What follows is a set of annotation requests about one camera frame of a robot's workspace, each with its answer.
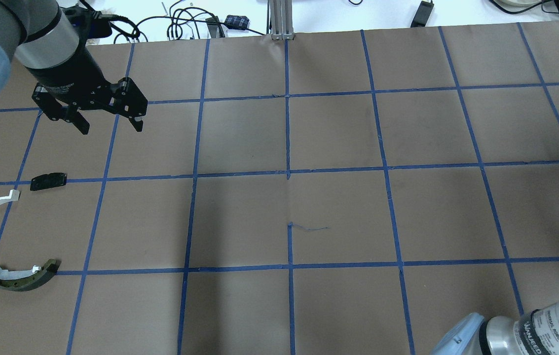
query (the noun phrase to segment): robotic arm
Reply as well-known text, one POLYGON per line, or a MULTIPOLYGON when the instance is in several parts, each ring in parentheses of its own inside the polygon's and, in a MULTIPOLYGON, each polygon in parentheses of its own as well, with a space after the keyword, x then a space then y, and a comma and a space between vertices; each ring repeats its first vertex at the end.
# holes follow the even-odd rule
POLYGON ((32 98, 52 121, 86 135, 89 124, 78 110, 103 109, 141 131, 146 97, 130 78, 107 81, 86 48, 88 38, 111 34, 101 17, 78 6, 61 9, 56 0, 0 0, 0 90, 16 57, 38 79, 32 98))

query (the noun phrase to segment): grid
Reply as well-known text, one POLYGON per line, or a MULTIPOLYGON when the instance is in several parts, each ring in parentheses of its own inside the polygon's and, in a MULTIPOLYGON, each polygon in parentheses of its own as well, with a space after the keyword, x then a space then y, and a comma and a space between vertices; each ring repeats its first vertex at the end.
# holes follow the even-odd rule
MULTIPOLYGON (((290 331, 290 352, 291 354, 297 353, 297 340, 295 331, 295 281, 294 281, 294 271, 299 269, 315 269, 315 268, 398 268, 399 269, 399 283, 401 288, 401 300, 404 310, 404 319, 406 321, 406 333, 408 337, 408 344, 410 353, 414 355, 415 345, 413 336, 413 323, 410 316, 409 300, 407 295, 407 285, 405 279, 405 267, 413 266, 435 266, 435 265, 486 265, 486 264, 499 264, 505 265, 509 273, 509 279, 513 288, 514 299, 516 305, 518 306, 518 312, 522 315, 523 304, 521 302, 521 297, 519 294, 519 287, 514 276, 514 270, 512 265, 519 263, 542 263, 550 261, 559 261, 559 256, 557 257, 533 257, 533 258, 512 258, 510 257, 509 250, 507 248, 507 243, 503 237, 502 225, 498 216, 496 205, 494 203, 493 193, 490 188, 489 180, 486 175, 486 167, 501 167, 501 166, 536 166, 536 165, 559 165, 559 160, 537 160, 532 162, 518 162, 518 161, 508 161, 508 162, 484 162, 482 159, 482 154, 480 153, 479 146, 475 137, 475 130, 473 130, 473 125, 469 117, 469 113, 466 106, 466 101, 464 100, 463 93, 467 90, 480 90, 480 89, 494 89, 494 88, 522 88, 522 87, 540 87, 543 88, 546 98, 552 110, 554 111, 555 118, 559 125, 559 110, 556 108, 552 95, 550 94, 548 88, 559 86, 559 82, 547 83, 541 70, 538 67, 536 58, 532 49, 527 41, 525 33, 523 32, 522 26, 518 24, 518 30, 521 34, 522 40, 525 43, 527 51, 529 53, 530 59, 534 65, 536 73, 539 78, 539 83, 525 83, 525 84, 513 84, 513 85, 475 85, 475 86, 462 86, 459 83, 457 73, 455 72, 455 65, 453 65, 453 60, 448 48, 446 41, 446 36, 444 30, 439 28, 439 34, 446 51, 446 56, 448 59, 448 65, 451 70, 451 75, 455 83, 452 87, 431 87, 431 88, 405 88, 405 89, 391 89, 391 90, 376 90, 374 85, 374 77, 372 72, 372 61, 370 60, 370 52, 368 49, 368 44, 365 39, 365 32, 361 31, 362 47, 365 52, 365 65, 367 66, 367 71, 369 74, 370 90, 364 91, 353 91, 353 92, 320 92, 313 94, 290 94, 289 85, 289 47, 290 42, 285 42, 284 45, 284 61, 285 61, 285 80, 286 80, 286 91, 284 95, 262 95, 262 96, 247 96, 247 97, 224 97, 224 98, 205 98, 205 85, 207 82, 207 63, 210 54, 210 43, 208 40, 205 45, 205 54, 203 58, 203 75, 202 75, 202 88, 200 91, 200 99, 183 99, 183 100, 171 100, 171 101, 151 101, 150 105, 159 104, 183 104, 183 103, 198 103, 198 121, 196 128, 196 140, 195 140, 195 150, 194 150, 194 160, 193 160, 193 174, 191 175, 175 175, 175 176, 127 176, 127 177, 109 177, 108 171, 110 168, 110 163, 112 159, 112 151, 115 144, 115 135, 117 132, 117 124, 119 122, 119 116, 114 119, 114 126, 112 129, 112 136, 110 138, 110 146, 108 148, 108 155, 106 159, 106 165, 104 169, 103 177, 97 178, 81 178, 81 179, 70 179, 68 184, 79 184, 86 182, 100 182, 101 189, 99 193, 99 200, 97 201, 96 213, 94 217, 94 222, 92 224, 92 231, 90 234, 90 239, 88 241, 87 254, 85 257, 83 269, 81 270, 60 270, 58 276, 79 276, 80 285, 78 290, 77 299, 75 301, 75 310, 72 318, 71 330, 69 334, 69 340, 67 344, 67 354, 72 353, 72 346, 74 345, 74 334, 78 319, 80 317, 80 306, 81 298, 83 295, 83 290, 85 288, 85 283, 88 276, 95 275, 127 275, 127 274, 182 274, 182 290, 181 290, 181 303, 180 303, 180 320, 178 326, 178 353, 182 353, 183 349, 183 332, 185 329, 185 319, 186 319, 186 302, 187 302, 187 281, 190 274, 196 273, 211 273, 211 272, 244 272, 253 270, 288 270, 289 275, 289 331, 290 331), (463 110, 464 117, 466 119, 467 128, 469 130, 470 139, 473 143, 475 149, 475 155, 477 162, 475 163, 462 163, 462 164, 423 164, 423 165, 402 165, 402 166, 390 166, 387 164, 387 155, 385 152, 385 147, 383 144, 383 133, 381 131, 380 122, 380 112, 378 108, 378 101, 376 99, 377 94, 387 94, 387 93, 399 93, 399 92, 431 92, 431 91, 453 91, 456 92, 460 105, 463 110), (340 95, 371 95, 373 102, 373 110, 375 116, 376 132, 378 136, 378 147, 380 150, 381 166, 365 166, 360 168, 323 168, 323 169, 291 169, 291 119, 290 119, 290 101, 293 97, 322 97, 322 96, 340 96, 340 95), (217 101, 244 101, 244 100, 269 100, 277 99, 278 97, 284 97, 285 108, 286 108, 286 169, 279 171, 241 171, 236 173, 204 173, 200 174, 198 172, 198 155, 200 150, 200 138, 202 134, 202 120, 203 120, 203 106, 205 103, 217 102, 217 101), (498 238, 502 247, 503 258, 492 258, 492 259, 469 259, 469 260, 420 260, 420 261, 405 261, 403 258, 400 238, 398 236, 397 230, 397 220, 396 220, 396 207, 395 207, 395 196, 392 193, 391 179, 389 176, 390 171, 394 170, 412 170, 412 169, 441 169, 441 168, 478 168, 482 174, 484 188, 486 190, 487 199, 489 200, 489 205, 491 207, 491 213, 494 219, 494 224, 496 231, 498 232, 498 238), (288 263, 272 264, 272 265, 255 265, 255 266, 236 266, 236 267, 190 267, 190 254, 191 245, 193 243, 193 227, 194 227, 194 211, 196 204, 196 187, 198 181, 204 178, 222 178, 222 177, 232 177, 232 176, 263 176, 263 175, 286 175, 287 179, 291 178, 291 175, 302 175, 302 174, 315 174, 315 173, 346 173, 346 172, 360 172, 360 171, 381 171, 383 173, 386 194, 387 194, 387 204, 390 213, 391 225, 393 230, 394 244, 396 249, 396 261, 375 261, 375 262, 360 262, 360 263, 294 263, 293 261, 293 228, 295 225, 289 223, 287 225, 287 238, 288 238, 288 263), (191 204, 189 206, 189 221, 187 228, 187 241, 185 249, 185 265, 182 268, 149 268, 149 269, 133 269, 133 270, 90 270, 89 261, 92 252, 97 225, 99 222, 100 210, 103 204, 104 193, 106 190, 106 185, 108 182, 113 181, 125 181, 125 180, 162 180, 162 179, 190 179, 192 181, 192 192, 191 192, 191 204)), ((126 76, 130 74, 130 69, 133 61, 133 54, 135 52, 135 45, 133 44, 130 49, 130 58, 128 59, 128 66, 126 68, 126 76)), ((37 108, 8 108, 0 109, 0 112, 18 112, 18 111, 37 111, 37 108)), ((27 148, 24 152, 22 162, 20 164, 20 169, 18 171, 18 176, 14 181, 0 181, 0 186, 13 186, 13 188, 18 188, 20 186, 27 186, 28 181, 22 180, 23 171, 25 168, 25 162, 31 150, 32 143, 34 141, 34 136, 36 134, 36 129, 38 127, 38 122, 40 122, 41 112, 37 113, 36 121, 34 123, 31 135, 29 137, 29 142, 27 148)), ((11 211, 11 203, 2 218, 2 223, 0 227, 0 242, 2 233, 4 231, 5 225, 8 220, 9 213, 11 211)))

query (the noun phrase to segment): white background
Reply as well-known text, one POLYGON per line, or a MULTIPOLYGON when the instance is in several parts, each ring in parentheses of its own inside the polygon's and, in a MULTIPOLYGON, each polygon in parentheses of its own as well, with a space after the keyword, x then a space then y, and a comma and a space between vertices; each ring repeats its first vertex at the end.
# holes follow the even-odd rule
MULTIPOLYGON (((89 0, 97 10, 108 9, 126 16, 134 22, 149 16, 162 16, 166 12, 160 0, 89 0)), ((351 30, 396 29, 409 27, 421 0, 363 0, 359 6, 347 0, 293 0, 295 32, 339 32, 351 30)), ((559 20, 559 14, 543 13, 538 7, 523 14, 505 14, 488 0, 433 0, 435 7, 428 26, 476 25, 483 23, 538 22, 559 20)), ((72 6, 76 0, 58 0, 60 6, 72 6)), ((169 8, 173 0, 164 1, 169 8)), ((228 14, 247 16, 250 28, 265 33, 266 0, 185 0, 176 7, 197 6, 225 19, 228 14)), ((548 11, 556 11, 553 2, 546 4, 548 11)), ((140 29, 148 39, 167 40, 167 19, 149 20, 140 29)), ((199 23, 201 35, 207 38, 206 25, 199 23)), ((186 38, 191 31, 185 26, 186 38)), ((256 36, 242 31, 229 30, 227 36, 256 36)), ((117 43, 125 42, 124 38, 117 43)), ((112 43, 112 36, 103 38, 100 44, 112 43)))

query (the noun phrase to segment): cardboard surface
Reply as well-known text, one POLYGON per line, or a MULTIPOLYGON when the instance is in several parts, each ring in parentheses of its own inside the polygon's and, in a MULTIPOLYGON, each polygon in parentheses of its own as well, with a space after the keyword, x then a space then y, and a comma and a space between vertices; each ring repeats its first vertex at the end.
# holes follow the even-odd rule
POLYGON ((423 355, 559 301, 559 22, 92 52, 144 132, 0 97, 0 263, 62 260, 0 354, 423 355))

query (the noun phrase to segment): dark green curved part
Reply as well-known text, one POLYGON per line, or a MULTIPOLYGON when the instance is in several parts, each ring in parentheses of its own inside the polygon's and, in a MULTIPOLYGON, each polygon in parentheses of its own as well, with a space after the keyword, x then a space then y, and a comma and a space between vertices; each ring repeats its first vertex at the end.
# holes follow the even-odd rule
POLYGON ((33 290, 51 280, 51 278, 56 275, 58 267, 60 267, 60 260, 49 259, 42 267, 42 270, 36 272, 32 276, 18 280, 0 279, 0 288, 17 292, 33 290))

